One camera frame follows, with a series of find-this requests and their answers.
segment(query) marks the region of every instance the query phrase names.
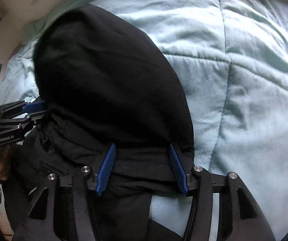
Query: light blue quilt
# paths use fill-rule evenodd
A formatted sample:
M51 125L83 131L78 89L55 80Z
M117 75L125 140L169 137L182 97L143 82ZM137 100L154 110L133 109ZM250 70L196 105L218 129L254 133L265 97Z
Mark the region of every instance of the light blue quilt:
M183 85L195 135L195 164L235 171L277 240L288 232L288 5L281 0L68 0L29 24L10 60L0 104L34 100L32 53L65 10L92 3L147 33ZM191 199L154 196L150 216L183 235ZM216 239L214 195L210 240Z

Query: screw head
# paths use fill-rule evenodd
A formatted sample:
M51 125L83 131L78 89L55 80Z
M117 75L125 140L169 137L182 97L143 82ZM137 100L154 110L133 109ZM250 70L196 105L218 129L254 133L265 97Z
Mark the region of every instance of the screw head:
M194 166L193 168L196 172L201 172L203 170L202 166Z
M81 170L82 170L82 172L87 173L87 172L90 171L90 167L89 166L84 166L84 167L82 167Z
M49 180L54 180L54 179L56 178L56 174L51 173L51 174L48 175L47 178L48 178Z
M234 172L231 172L228 176L229 176L231 179L237 179L237 174L234 173Z

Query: logo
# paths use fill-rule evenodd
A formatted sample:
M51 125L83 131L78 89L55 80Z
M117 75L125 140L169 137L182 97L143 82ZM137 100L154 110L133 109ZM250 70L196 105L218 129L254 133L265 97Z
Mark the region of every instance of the logo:
M12 138L15 138L14 135L11 135L9 137L0 138L0 142L7 141L7 140L10 140Z

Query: ridged blue pad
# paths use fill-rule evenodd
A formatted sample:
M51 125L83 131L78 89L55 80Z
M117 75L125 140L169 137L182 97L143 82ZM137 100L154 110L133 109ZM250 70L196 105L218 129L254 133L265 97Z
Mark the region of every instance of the ridged blue pad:
M46 105L44 101L34 101L32 103L28 103L23 107L23 113L35 113L40 112L46 109Z
M109 176L111 175L111 170L115 162L115 158L116 158L116 146L113 143L97 175L97 186L96 186L95 192L98 196L100 196L103 193L103 191L106 189Z
M172 144L170 144L169 156L177 185L180 191L186 195L188 193L186 173Z

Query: metal screw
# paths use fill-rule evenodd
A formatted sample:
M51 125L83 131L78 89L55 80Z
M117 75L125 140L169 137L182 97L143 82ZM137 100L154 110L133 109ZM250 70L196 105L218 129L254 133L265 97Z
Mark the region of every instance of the metal screw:
M203 170L203 167L201 166L194 166L193 168L196 172L201 172Z
M56 178L56 174L51 173L51 174L48 175L47 178L48 178L49 180L54 180L54 179Z
M90 167L89 166L84 166L84 167L82 167L81 170L82 170L82 172L87 173L87 172L90 171Z
M228 176L229 176L231 179L237 179L237 174L234 173L234 172L231 172Z

